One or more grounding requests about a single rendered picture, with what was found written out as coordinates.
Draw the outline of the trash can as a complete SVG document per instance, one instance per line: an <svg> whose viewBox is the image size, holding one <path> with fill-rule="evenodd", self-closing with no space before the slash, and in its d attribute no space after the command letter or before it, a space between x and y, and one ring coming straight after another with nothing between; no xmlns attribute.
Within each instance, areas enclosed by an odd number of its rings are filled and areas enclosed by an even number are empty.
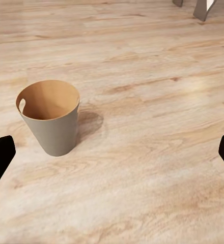
<svg viewBox="0 0 224 244"><path fill-rule="evenodd" d="M25 106L20 112L22 99ZM80 93L71 83L44 80L23 89L15 105L44 151L60 157L75 146L79 101Z"/></svg>

